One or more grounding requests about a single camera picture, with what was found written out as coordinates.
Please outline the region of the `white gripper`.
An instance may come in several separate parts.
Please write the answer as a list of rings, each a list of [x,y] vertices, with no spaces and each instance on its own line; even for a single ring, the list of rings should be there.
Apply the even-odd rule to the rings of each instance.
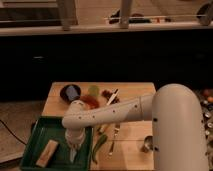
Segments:
[[[68,146],[70,149],[70,162],[73,163],[75,160],[75,157],[77,155],[77,149],[81,148],[81,145],[83,144],[85,140],[86,134],[85,129],[80,130],[71,130],[67,129],[65,131],[65,139],[68,143]]]

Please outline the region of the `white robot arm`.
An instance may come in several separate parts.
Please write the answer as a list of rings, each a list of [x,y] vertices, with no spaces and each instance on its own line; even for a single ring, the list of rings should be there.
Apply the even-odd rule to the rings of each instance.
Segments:
[[[188,87],[167,84],[151,95],[92,110],[84,106],[72,102],[62,119],[69,143],[81,144],[88,126],[150,121],[155,171],[209,171],[202,108]]]

